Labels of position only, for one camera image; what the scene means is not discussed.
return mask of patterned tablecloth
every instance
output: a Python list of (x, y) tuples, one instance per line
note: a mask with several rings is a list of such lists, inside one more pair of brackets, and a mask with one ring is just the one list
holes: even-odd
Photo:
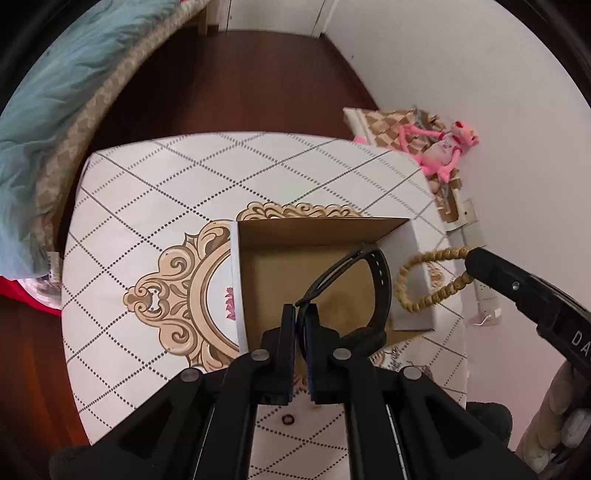
[[(63, 265), (63, 337), (80, 419), (97, 441), (188, 365), (237, 356), (228, 219), (412, 216), (423, 251), (448, 247), (416, 163), (343, 140), (241, 132), (124, 145), (92, 155)], [(434, 264), (447, 282), (452, 265)], [(459, 296), (436, 330), (379, 352), (420, 366), (461, 404), (466, 339)], [(301, 380), (287, 407), (259, 408), (251, 477), (348, 478), (341, 406), (315, 407)], [(295, 423), (283, 425), (291, 413)]]

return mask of brown cardboard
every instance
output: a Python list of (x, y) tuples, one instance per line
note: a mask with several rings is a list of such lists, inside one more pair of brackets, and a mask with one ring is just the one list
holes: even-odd
[[(376, 242), (406, 221), (289, 218), (238, 222), (240, 297), (248, 348), (260, 346), (263, 332), (279, 326), (283, 305), (300, 299), (327, 268), (362, 242)], [(356, 263), (314, 302), (322, 324), (341, 335), (367, 325), (374, 311), (374, 285), (367, 263)], [(417, 334), (393, 332), (389, 323), (387, 330), (389, 345)], [(298, 370), (304, 372), (301, 363)]]
[(260, 250), (312, 245), (354, 245), (358, 247), (362, 242), (377, 242), (407, 221), (406, 218), (354, 217), (248, 220), (238, 222), (240, 249)]

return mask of pink panther plush toy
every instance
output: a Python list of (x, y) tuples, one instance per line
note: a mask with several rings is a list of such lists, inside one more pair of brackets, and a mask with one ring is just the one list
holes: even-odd
[(450, 132), (434, 132), (422, 130), (415, 125), (400, 125), (398, 137), (400, 146), (408, 154), (410, 152), (408, 151), (407, 134), (427, 135), (439, 140), (427, 151), (414, 155), (413, 158), (422, 166), (426, 177), (437, 174), (439, 179), (445, 183), (449, 182), (450, 173), (456, 167), (460, 156), (479, 141), (474, 129), (464, 122), (455, 122)]

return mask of wooden floor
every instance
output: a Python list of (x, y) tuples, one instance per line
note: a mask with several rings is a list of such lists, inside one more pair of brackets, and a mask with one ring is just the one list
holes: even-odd
[[(352, 138), (345, 106), (375, 108), (326, 40), (232, 32), (175, 34), (146, 61), (90, 151), (179, 134), (279, 131)], [(0, 297), (0, 420), (42, 478), (56, 450), (86, 442), (58, 318)]]
[(181, 30), (130, 81), (91, 149), (233, 130), (351, 139), (343, 107), (375, 104), (343, 64), (327, 40), (252, 31), (199, 38)]

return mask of teal blanket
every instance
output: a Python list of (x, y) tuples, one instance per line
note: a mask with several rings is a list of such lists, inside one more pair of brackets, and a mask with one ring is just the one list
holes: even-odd
[(46, 253), (31, 234), (40, 167), (128, 49), (179, 0), (102, 0), (41, 56), (0, 116), (0, 275), (41, 277)]

